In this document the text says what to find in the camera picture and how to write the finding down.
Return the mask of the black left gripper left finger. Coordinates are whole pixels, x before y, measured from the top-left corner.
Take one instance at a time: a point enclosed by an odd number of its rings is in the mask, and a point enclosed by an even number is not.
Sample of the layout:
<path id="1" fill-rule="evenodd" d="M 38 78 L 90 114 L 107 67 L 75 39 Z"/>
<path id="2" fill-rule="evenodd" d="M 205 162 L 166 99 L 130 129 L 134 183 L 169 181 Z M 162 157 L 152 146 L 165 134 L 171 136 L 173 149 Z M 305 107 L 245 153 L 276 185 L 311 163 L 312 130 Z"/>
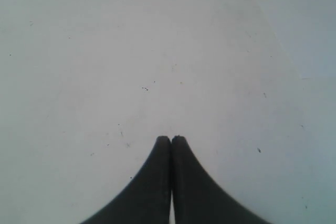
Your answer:
<path id="1" fill-rule="evenodd" d="M 169 223 L 170 164 L 170 139 L 159 136 L 129 184 L 84 223 Z"/>

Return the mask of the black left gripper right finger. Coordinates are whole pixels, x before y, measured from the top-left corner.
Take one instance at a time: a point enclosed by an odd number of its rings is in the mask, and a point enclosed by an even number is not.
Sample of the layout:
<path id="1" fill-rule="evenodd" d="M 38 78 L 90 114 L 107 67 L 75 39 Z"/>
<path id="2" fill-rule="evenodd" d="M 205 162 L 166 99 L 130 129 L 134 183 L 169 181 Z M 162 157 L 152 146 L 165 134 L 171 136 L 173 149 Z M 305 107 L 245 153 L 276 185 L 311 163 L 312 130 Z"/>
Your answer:
<path id="1" fill-rule="evenodd" d="M 220 188 L 185 137 L 172 139 L 171 156 L 176 223 L 267 223 Z"/>

